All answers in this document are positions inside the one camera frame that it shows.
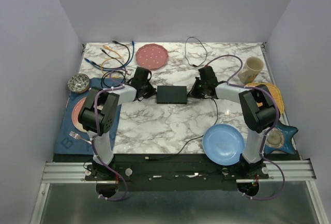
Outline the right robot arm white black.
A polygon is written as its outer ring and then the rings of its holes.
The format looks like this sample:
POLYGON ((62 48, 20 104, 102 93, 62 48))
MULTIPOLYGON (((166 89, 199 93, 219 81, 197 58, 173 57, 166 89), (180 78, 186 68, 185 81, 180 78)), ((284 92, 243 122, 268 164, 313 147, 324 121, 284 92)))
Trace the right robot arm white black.
POLYGON ((219 82, 212 67, 198 70, 188 96, 196 99, 224 99, 239 103, 248 127, 248 135, 239 162, 234 166, 243 178, 252 177, 263 165, 263 151, 268 133, 279 121, 279 109, 267 86, 241 86, 219 82))

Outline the black network switch box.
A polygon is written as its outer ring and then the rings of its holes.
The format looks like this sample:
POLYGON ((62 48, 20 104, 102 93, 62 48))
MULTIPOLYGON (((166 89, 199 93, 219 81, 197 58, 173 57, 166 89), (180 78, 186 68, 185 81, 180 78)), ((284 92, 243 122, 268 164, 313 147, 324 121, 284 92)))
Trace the black network switch box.
POLYGON ((157 104, 187 104, 186 86, 157 86, 157 104))

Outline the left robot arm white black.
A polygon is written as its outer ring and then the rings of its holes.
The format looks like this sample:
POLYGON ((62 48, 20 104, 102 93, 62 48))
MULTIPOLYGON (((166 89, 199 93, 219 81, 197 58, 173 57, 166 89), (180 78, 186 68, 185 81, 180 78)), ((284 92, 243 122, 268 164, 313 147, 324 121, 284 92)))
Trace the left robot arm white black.
POLYGON ((78 121, 87 131, 89 143, 93 150, 93 160, 98 163, 97 174, 103 180, 114 176, 115 168, 111 164, 114 159, 109 132, 115 122, 117 107, 147 99, 156 94, 151 85, 152 72, 137 67, 133 78, 127 83, 116 83, 107 88, 92 87, 78 115, 78 121))

